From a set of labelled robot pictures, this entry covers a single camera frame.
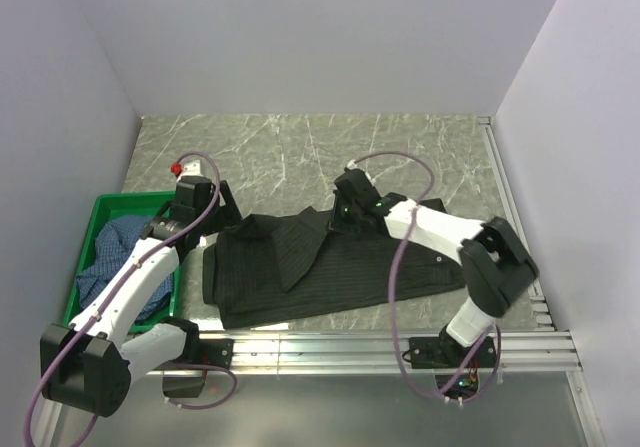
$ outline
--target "green plastic bin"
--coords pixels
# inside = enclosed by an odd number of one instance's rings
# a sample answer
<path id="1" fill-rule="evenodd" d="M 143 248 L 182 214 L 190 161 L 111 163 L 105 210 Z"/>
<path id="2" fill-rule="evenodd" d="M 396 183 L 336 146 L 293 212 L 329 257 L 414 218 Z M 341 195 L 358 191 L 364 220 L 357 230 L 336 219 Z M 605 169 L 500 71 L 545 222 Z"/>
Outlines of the green plastic bin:
<path id="1" fill-rule="evenodd" d="M 76 273 L 80 273 L 93 265 L 96 260 L 95 240 L 107 222 L 124 215 L 155 215 L 162 207 L 162 204 L 173 200 L 175 192 L 145 192 L 133 194 L 107 194 L 96 199 L 91 213 L 91 220 L 87 228 L 87 235 L 82 246 L 80 262 Z M 174 315 L 177 309 L 178 293 L 180 290 L 180 267 L 173 273 L 173 291 L 169 304 L 156 312 L 143 322 L 136 322 L 130 329 L 132 333 L 146 332 L 150 330 L 159 320 Z M 68 326 L 82 308 L 80 307 L 78 289 L 75 281 L 71 285 L 71 296 L 67 303 L 67 308 L 62 319 L 63 325 Z"/>

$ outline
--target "black garment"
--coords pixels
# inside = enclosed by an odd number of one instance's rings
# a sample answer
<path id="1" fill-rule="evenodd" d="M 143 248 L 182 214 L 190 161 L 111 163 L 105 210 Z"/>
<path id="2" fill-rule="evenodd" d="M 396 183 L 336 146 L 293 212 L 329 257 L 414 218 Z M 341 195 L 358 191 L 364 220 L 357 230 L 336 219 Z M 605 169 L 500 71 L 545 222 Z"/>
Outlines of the black garment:
<path id="1" fill-rule="evenodd" d="M 225 329 L 387 301 L 389 269 L 400 241 L 329 232 L 330 214 L 309 207 L 291 217 L 250 215 L 218 235 L 205 252 L 203 294 L 205 302 L 218 305 Z M 463 286 L 458 264 L 425 247 L 408 246 L 398 275 L 398 300 Z"/>

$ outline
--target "wire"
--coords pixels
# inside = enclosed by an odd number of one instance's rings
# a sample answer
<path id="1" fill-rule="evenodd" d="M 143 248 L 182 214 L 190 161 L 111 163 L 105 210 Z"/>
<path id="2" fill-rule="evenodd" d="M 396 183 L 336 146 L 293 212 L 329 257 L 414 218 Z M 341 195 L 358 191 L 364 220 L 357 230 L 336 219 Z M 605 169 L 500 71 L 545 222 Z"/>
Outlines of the wire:
<path id="1" fill-rule="evenodd" d="M 213 210 L 214 206 L 218 202 L 218 199 L 220 198 L 220 171 L 218 170 L 218 166 L 216 165 L 215 161 L 209 155 L 205 154 L 204 152 L 189 151 L 182 154 L 180 157 L 178 157 L 177 162 L 181 162 L 186 157 L 189 157 L 192 155 L 203 158 L 209 163 L 209 165 L 211 165 L 211 168 L 213 169 L 213 172 L 216 178 L 216 184 L 215 184 L 215 192 L 213 194 L 213 197 L 211 198 L 211 202 L 209 202 L 209 205 L 207 205 L 207 207 L 204 209 L 202 214 L 200 214 L 200 216 L 197 219 L 195 219 L 193 222 L 191 222 L 188 226 L 186 226 L 177 234 L 172 235 L 168 239 L 159 243 L 155 247 L 152 247 L 143 255 L 141 255 L 140 258 L 138 259 L 139 265 L 142 265 L 144 262 L 146 262 L 149 259 L 149 257 L 151 257 L 153 254 L 155 254 L 159 250 L 174 244 L 181 237 L 191 232 L 200 222 L 202 222 L 209 215 L 209 213 Z M 24 423 L 22 426 L 22 438 L 27 447 L 36 447 L 33 441 L 33 437 L 31 436 L 31 422 L 33 420 L 33 413 L 35 411 L 38 398 L 40 397 L 40 394 L 46 387 L 47 382 L 49 382 L 49 380 L 55 373 L 56 369 L 60 366 L 60 364 L 62 363 L 62 360 L 67 356 L 67 354 L 71 351 L 71 349 L 73 349 L 73 347 L 80 341 L 80 339 L 91 329 L 91 327 L 93 327 L 93 325 L 98 321 L 98 319 L 100 319 L 100 317 L 105 312 L 107 307 L 109 307 L 109 304 L 111 304 L 111 302 L 116 297 L 120 289 L 122 289 L 122 286 L 127 282 L 127 280 L 129 280 L 131 275 L 133 275 L 133 273 L 137 269 L 138 267 L 136 265 L 132 265 L 124 272 L 122 277 L 120 277 L 120 279 L 113 286 L 113 289 L 111 289 L 109 294 L 105 297 L 104 301 L 98 306 L 95 314 L 89 319 L 89 321 L 84 326 L 82 326 L 76 332 L 76 334 L 71 338 L 69 343 L 67 343 L 67 345 L 63 347 L 63 349 L 53 359 L 53 361 L 51 362 L 51 364 L 49 365 L 45 373 L 42 375 L 42 378 L 40 379 L 40 382 L 38 382 L 36 390 L 34 391 L 33 395 L 31 396 L 31 400 L 29 401 Z M 71 447 L 78 447 L 80 444 L 82 444 L 82 442 L 84 442 L 84 440 L 87 438 L 87 436 L 93 429 L 93 426 L 95 425 L 96 420 L 97 420 L 97 416 L 94 416 L 89 422 L 87 429 L 82 433 L 82 435 L 78 438 L 78 440 L 76 440 L 71 445 Z"/>
<path id="2" fill-rule="evenodd" d="M 229 389 L 229 392 L 227 392 L 227 394 L 220 400 L 217 400 L 211 404 L 205 404 L 205 405 L 188 405 L 188 404 L 183 404 L 182 402 L 178 402 L 175 399 L 168 399 L 168 402 L 172 405 L 175 405 L 176 407 L 179 407 L 181 409 L 186 409 L 186 410 L 207 410 L 207 409 L 212 409 L 214 407 L 217 407 L 219 405 L 224 404 L 227 400 L 229 400 L 231 398 L 231 396 L 235 393 L 236 389 L 238 388 L 238 377 L 236 377 L 236 374 L 234 374 L 233 372 L 231 372 L 229 369 L 225 369 L 224 367 L 218 367 L 215 365 L 207 365 L 207 364 L 167 364 L 167 366 L 169 367 L 175 367 L 178 369 L 191 369 L 191 370 L 202 370 L 204 372 L 209 372 L 209 371 L 216 371 L 216 372 L 223 372 L 225 374 L 227 374 L 229 377 L 231 377 L 231 381 L 233 382 L 233 385 L 231 386 L 231 389 Z"/>
<path id="3" fill-rule="evenodd" d="M 471 362 L 471 360 L 474 358 L 478 349 L 480 349 L 482 342 L 484 342 L 484 339 L 486 339 L 487 336 L 489 335 L 491 326 L 487 328 L 487 330 L 484 331 L 484 333 L 478 338 L 475 344 L 473 344 L 473 346 L 465 356 L 464 360 L 462 361 L 462 363 L 460 364 L 456 372 L 453 374 L 453 376 L 449 379 L 449 381 L 443 387 L 435 391 L 424 392 L 413 382 L 413 380 L 411 380 L 411 377 L 409 376 L 409 372 L 407 372 L 407 369 L 404 366 L 403 357 L 400 352 L 400 336 L 398 334 L 398 323 L 397 323 L 397 312 L 396 312 L 396 290 L 397 290 L 396 284 L 397 284 L 398 272 L 400 270 L 400 263 L 402 261 L 402 257 L 404 256 L 404 253 L 407 250 L 407 246 L 409 244 L 409 239 L 411 238 L 411 234 L 416 228 L 416 224 L 417 224 L 416 215 L 418 212 L 418 208 L 420 207 L 418 204 L 427 195 L 429 195 L 429 193 L 433 189 L 433 186 L 435 185 L 435 175 L 431 167 L 429 167 L 429 165 L 426 162 L 424 162 L 422 159 L 420 159 L 419 157 L 416 157 L 413 154 L 409 154 L 407 152 L 402 152 L 398 150 L 383 150 L 383 151 L 367 154 L 354 160 L 354 163 L 359 164 L 364 160 L 371 159 L 374 157 L 379 157 L 382 155 L 398 155 L 398 156 L 413 160 L 418 164 L 420 164 L 422 167 L 424 167 L 424 169 L 429 173 L 429 184 L 427 185 L 427 188 L 415 199 L 416 206 L 411 211 L 411 223 L 409 224 L 409 228 L 407 229 L 406 234 L 400 241 L 400 244 L 396 249 L 396 253 L 393 256 L 393 261 L 391 263 L 391 270 L 389 271 L 389 282 L 388 282 L 388 288 L 389 288 L 388 302 L 389 302 L 389 311 L 390 311 L 389 317 L 390 317 L 390 323 L 391 323 L 391 337 L 393 339 L 393 351 L 396 356 L 398 367 L 400 368 L 400 373 L 404 377 L 404 380 L 409 386 L 409 388 L 413 390 L 413 392 L 415 392 L 418 396 L 426 399 L 432 399 L 434 397 L 440 398 L 440 399 L 446 399 L 444 393 L 447 392 L 451 388 L 451 386 L 460 378 L 460 376 L 465 370 L 465 367 L 469 364 L 469 362 Z M 489 385 L 491 381 L 494 379 L 494 377 L 496 376 L 496 373 L 500 366 L 500 354 L 502 350 L 501 331 L 500 331 L 500 327 L 498 327 L 497 324 L 494 326 L 494 328 L 496 331 L 498 345 L 496 348 L 496 363 L 493 367 L 493 371 L 491 372 L 491 375 L 488 381 L 485 382 L 485 384 L 483 385 L 483 388 L 480 391 L 478 391 L 478 393 L 475 394 L 473 397 L 470 397 L 469 399 L 467 399 L 465 402 L 469 402 L 470 400 L 475 399 L 476 397 L 478 397 L 480 394 L 484 392 L 487 385 Z"/>

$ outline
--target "blue cloth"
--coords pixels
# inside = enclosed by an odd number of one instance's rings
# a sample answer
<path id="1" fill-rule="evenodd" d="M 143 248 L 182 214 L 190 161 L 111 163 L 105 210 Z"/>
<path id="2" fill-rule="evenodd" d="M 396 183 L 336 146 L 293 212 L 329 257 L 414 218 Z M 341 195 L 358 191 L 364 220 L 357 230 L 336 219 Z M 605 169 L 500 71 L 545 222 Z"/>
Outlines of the blue cloth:
<path id="1" fill-rule="evenodd" d="M 102 228 L 95 242 L 95 263 L 76 276 L 80 306 L 83 309 L 98 298 L 125 264 L 149 220 L 151 217 L 125 215 L 107 222 Z M 136 322 L 148 319 L 164 307 L 171 297 L 172 290 L 173 274 L 162 281 L 138 315 Z"/>

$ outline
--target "marble table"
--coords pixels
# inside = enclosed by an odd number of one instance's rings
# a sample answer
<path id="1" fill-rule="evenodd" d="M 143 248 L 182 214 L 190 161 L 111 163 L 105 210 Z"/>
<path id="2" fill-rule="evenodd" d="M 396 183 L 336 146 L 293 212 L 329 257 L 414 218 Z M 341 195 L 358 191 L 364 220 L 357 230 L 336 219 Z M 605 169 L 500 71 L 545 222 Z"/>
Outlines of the marble table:
<path id="1" fill-rule="evenodd" d="M 377 150 L 417 154 L 435 171 L 430 197 L 443 199 L 454 215 L 488 220 L 504 216 L 481 126 L 475 116 L 431 115 L 180 115 L 146 116 L 124 184 L 124 192 L 173 190 L 171 163 L 201 150 L 218 163 L 243 215 L 295 214 L 311 205 L 332 206 L 332 181 L 351 159 Z M 417 165 L 396 157 L 367 162 L 381 193 L 411 197 L 427 181 Z M 178 314 L 202 330 L 219 330 L 216 307 L 201 293 L 202 248 L 183 264 Z M 466 298 L 459 290 L 398 303 L 401 329 L 439 329 Z M 525 293 L 501 320 L 507 330 L 537 327 Z M 292 320 L 266 328 L 292 331 L 389 329 L 388 305 Z"/>

